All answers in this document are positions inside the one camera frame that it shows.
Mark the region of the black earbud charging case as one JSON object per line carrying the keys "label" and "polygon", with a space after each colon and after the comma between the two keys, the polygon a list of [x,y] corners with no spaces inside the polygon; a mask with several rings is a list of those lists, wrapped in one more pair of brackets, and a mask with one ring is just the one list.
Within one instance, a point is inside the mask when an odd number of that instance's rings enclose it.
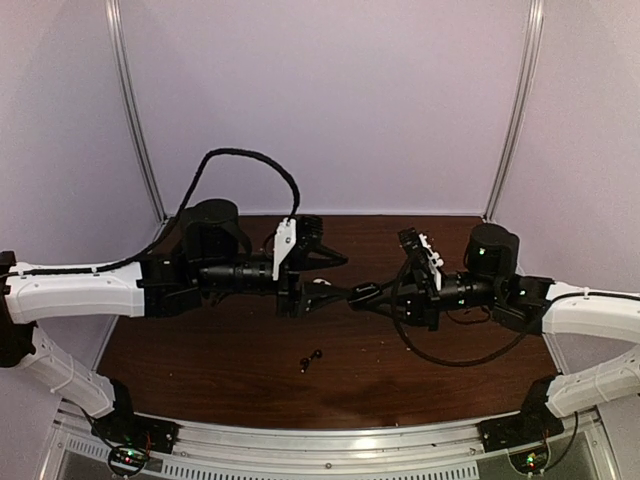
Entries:
{"label": "black earbud charging case", "polygon": [[380,287],[377,283],[368,282],[360,284],[351,290],[348,298],[348,304],[353,309],[361,308],[370,300],[380,295]]}

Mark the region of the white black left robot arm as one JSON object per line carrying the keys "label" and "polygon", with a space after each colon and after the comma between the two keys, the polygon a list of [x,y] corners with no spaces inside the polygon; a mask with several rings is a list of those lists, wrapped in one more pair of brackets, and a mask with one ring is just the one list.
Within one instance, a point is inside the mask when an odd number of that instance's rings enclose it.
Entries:
{"label": "white black left robot arm", "polygon": [[318,216],[286,217],[272,236],[272,253],[255,253],[239,225],[237,206],[212,199],[177,219],[180,242],[168,254],[150,251],[109,266],[42,266],[1,254],[1,365],[26,369],[52,393],[76,403],[123,444],[137,442],[144,424],[128,389],[91,372],[38,327],[41,319],[85,315],[168,318],[234,294],[272,295],[280,315],[302,316],[339,301],[347,291],[299,281],[301,273],[334,268],[346,256],[323,243]]}

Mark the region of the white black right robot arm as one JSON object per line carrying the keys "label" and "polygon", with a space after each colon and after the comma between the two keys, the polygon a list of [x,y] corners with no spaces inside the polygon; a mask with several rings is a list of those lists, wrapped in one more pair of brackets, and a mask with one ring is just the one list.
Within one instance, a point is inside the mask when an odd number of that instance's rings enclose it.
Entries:
{"label": "white black right robot arm", "polygon": [[[535,440],[551,424],[551,415],[581,410],[639,391],[639,296],[599,291],[516,272],[520,240],[497,224],[475,226],[465,249],[464,271],[447,274],[444,261],[426,235],[413,228],[398,234],[406,260],[386,284],[362,284],[348,303],[354,310],[389,317],[406,348],[445,367],[469,368],[492,362],[528,335],[550,340],[578,334],[631,343],[629,351],[576,373],[560,373],[542,387],[542,404],[533,403],[513,419],[519,440]],[[470,360],[445,360],[420,350],[408,326],[435,330],[443,313],[481,308],[516,337],[500,349]]]}

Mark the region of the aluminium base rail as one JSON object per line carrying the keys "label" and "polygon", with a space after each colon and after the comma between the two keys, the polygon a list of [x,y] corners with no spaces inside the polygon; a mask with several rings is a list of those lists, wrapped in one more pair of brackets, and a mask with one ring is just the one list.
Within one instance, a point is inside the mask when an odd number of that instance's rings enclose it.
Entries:
{"label": "aluminium base rail", "polygon": [[618,479],[594,409],[547,440],[489,452],[480,419],[355,430],[253,429],[181,421],[169,453],[153,452],[139,479],[526,479],[542,454],[543,479]]}

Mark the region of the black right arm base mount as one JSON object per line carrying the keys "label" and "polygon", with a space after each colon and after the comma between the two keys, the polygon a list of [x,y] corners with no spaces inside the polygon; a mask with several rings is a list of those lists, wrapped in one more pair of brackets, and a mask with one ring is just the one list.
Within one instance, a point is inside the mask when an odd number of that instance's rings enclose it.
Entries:
{"label": "black right arm base mount", "polygon": [[535,381],[517,413],[484,420],[478,426],[484,452],[506,449],[520,474],[542,474],[550,463],[548,440],[564,432],[563,422],[546,406],[551,380]]}

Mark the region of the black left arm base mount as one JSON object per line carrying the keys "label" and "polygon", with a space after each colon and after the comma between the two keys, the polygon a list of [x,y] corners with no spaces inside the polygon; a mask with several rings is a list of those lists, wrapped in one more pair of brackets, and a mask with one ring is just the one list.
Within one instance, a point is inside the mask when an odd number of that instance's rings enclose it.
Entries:
{"label": "black left arm base mount", "polygon": [[151,459],[152,452],[171,454],[179,426],[169,420],[138,415],[128,388],[111,380],[114,409],[96,418],[84,412],[91,433],[108,448],[107,466],[117,478],[129,479],[139,474]]}

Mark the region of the left aluminium frame post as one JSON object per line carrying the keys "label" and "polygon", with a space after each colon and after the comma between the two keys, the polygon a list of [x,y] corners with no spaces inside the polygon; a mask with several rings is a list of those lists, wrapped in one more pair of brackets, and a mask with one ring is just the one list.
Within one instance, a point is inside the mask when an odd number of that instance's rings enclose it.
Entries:
{"label": "left aluminium frame post", "polygon": [[106,23],[115,60],[125,119],[134,148],[135,158],[140,169],[142,182],[148,195],[154,218],[158,224],[162,224],[167,219],[167,213],[151,164],[136,101],[123,27],[121,2],[118,0],[106,0],[104,4]]}

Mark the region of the aluminium frame post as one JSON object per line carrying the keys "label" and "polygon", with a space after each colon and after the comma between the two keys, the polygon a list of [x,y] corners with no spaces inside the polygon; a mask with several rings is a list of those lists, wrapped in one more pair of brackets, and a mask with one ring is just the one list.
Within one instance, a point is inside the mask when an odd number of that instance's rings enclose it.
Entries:
{"label": "aluminium frame post", "polygon": [[485,222],[495,220],[496,212],[507,184],[509,171],[515,158],[517,143],[522,131],[526,107],[539,61],[544,21],[545,1],[529,1],[516,89],[498,167],[483,214],[483,220]]}
{"label": "aluminium frame post", "polygon": [[115,60],[125,119],[134,148],[135,158],[140,169],[142,182],[148,195],[154,218],[158,224],[162,224],[167,219],[167,213],[151,164],[136,101],[123,27],[121,2],[118,0],[106,0],[104,4],[106,23]]}

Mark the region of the right aluminium frame post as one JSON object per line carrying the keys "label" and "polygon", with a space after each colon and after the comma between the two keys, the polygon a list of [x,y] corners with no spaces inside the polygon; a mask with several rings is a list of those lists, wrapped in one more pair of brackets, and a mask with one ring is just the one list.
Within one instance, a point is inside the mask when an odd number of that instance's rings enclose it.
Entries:
{"label": "right aluminium frame post", "polygon": [[495,220],[496,212],[507,184],[509,171],[515,158],[517,143],[522,131],[526,107],[539,61],[544,21],[545,1],[529,1],[516,89],[498,167],[483,214],[483,220],[485,222]]}

